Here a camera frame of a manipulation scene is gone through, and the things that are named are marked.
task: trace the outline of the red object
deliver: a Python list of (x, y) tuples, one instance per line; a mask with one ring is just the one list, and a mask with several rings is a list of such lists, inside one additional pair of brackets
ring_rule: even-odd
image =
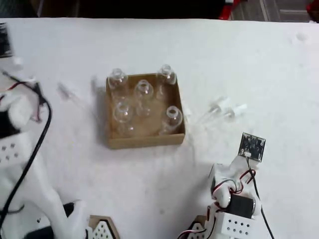
[(308, 14), (317, 22), (319, 22), (319, 0), (314, 0), (307, 7)]
[(220, 20), (228, 20), (233, 8), (235, 8), (238, 5), (238, 3), (240, 3), (241, 1), (242, 0), (234, 0), (233, 4), (225, 5), (223, 10), (221, 11), (221, 14), (220, 14), (218, 19), (220, 19)]

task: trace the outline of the glass bottle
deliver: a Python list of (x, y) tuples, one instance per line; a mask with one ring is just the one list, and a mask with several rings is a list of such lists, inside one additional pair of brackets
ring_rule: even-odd
[(128, 96), (128, 78), (128, 75), (125, 74), (120, 68), (115, 68), (112, 70), (108, 79), (108, 83), (112, 99), (115, 103)]
[(138, 116), (148, 117), (152, 112), (152, 99), (154, 89), (147, 80), (140, 80), (134, 89), (137, 101), (136, 113)]
[(158, 90), (156, 93), (156, 98), (158, 100), (165, 100), (167, 94), (170, 92), (170, 86), (176, 83), (176, 74), (170, 65), (163, 65), (156, 74)]
[(170, 106), (164, 112), (161, 119), (159, 135), (173, 133), (182, 123), (183, 114), (176, 106)]
[(134, 109), (130, 105), (128, 100), (120, 101), (115, 105), (113, 110), (113, 117), (118, 124), (117, 131), (121, 136), (133, 136), (133, 115)]

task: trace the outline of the white 3d printed part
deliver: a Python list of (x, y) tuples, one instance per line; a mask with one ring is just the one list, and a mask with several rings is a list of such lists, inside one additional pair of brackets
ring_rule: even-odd
[(229, 213), (218, 213), (214, 228), (214, 236), (226, 235), (237, 239), (251, 238), (254, 220)]

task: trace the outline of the circuit board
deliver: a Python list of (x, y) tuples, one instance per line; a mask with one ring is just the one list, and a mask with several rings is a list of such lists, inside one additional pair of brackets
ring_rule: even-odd
[(266, 140), (248, 133), (243, 133), (241, 138), (238, 155), (261, 162)]

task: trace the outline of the floor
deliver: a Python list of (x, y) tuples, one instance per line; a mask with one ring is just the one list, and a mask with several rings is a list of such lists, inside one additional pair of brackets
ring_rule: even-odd
[(309, 22), (306, 6), (312, 0), (248, 0), (232, 12), (231, 20)]

